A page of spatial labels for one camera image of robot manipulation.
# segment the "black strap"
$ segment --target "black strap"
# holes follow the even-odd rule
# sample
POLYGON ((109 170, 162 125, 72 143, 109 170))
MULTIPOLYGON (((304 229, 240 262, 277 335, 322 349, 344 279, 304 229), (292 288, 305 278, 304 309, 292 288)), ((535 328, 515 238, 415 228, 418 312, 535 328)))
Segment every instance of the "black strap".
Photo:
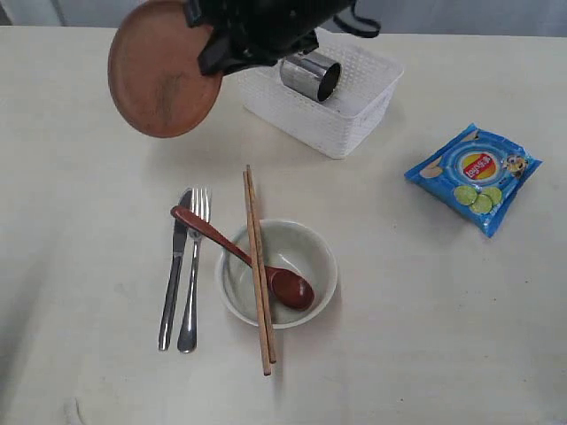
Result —
POLYGON ((366 30, 355 28, 352 25, 344 22, 338 15, 333 16, 333 22, 335 25, 339 27, 341 30, 345 31, 348 34, 356 35, 357 37, 361 38, 376 38, 380 34, 380 30, 382 29, 382 25, 380 22, 370 18, 363 18, 356 14, 356 3, 358 0, 355 0, 353 4, 351 4, 351 15, 353 15, 353 19, 356 22, 364 24, 368 27, 373 27, 373 30, 366 30))

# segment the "brown plate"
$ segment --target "brown plate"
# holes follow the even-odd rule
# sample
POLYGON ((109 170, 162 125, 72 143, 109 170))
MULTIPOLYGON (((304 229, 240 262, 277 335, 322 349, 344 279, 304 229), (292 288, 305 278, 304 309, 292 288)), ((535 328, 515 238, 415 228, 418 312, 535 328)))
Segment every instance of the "brown plate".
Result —
POLYGON ((108 56, 108 85, 132 127, 174 137, 205 119, 222 81, 222 74, 205 77, 198 67, 211 31, 187 27, 175 0, 142 4, 124 19, 108 56))

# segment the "blue snack bag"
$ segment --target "blue snack bag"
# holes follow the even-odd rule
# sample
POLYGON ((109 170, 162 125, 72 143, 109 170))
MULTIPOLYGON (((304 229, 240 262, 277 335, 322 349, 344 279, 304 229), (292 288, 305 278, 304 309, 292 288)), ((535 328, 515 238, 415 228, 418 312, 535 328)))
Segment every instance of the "blue snack bag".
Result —
POLYGON ((405 175, 491 237, 540 165, 521 146, 471 124, 405 175))

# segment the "white plastic basket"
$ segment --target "white plastic basket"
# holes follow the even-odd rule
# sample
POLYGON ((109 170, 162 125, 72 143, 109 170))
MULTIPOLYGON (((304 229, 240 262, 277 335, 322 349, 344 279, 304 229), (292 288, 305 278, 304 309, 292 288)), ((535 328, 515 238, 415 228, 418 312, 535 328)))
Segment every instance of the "white plastic basket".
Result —
POLYGON ((279 64, 237 74, 245 108, 301 142, 334 158, 351 153, 380 123, 403 66, 317 30, 323 55, 343 66, 341 80, 323 104, 285 87, 279 64))

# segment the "bowl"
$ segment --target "bowl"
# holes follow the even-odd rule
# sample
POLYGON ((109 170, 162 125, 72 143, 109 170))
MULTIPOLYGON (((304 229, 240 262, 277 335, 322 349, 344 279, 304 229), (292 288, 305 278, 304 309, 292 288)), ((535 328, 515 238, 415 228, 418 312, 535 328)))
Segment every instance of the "bowl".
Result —
MULTIPOLYGON (((337 261, 329 245, 313 230, 293 221, 261 220, 260 228, 265 264, 288 268, 303 276, 315 293, 313 304, 302 312, 292 310, 277 302, 273 296, 270 297, 274 328, 292 328, 310 321, 329 303, 337 287, 337 261)), ((241 227, 231 240, 250 253, 246 226, 241 227)), ((252 269, 224 251, 217 263, 216 281, 227 308, 238 319, 258 326, 252 269)))

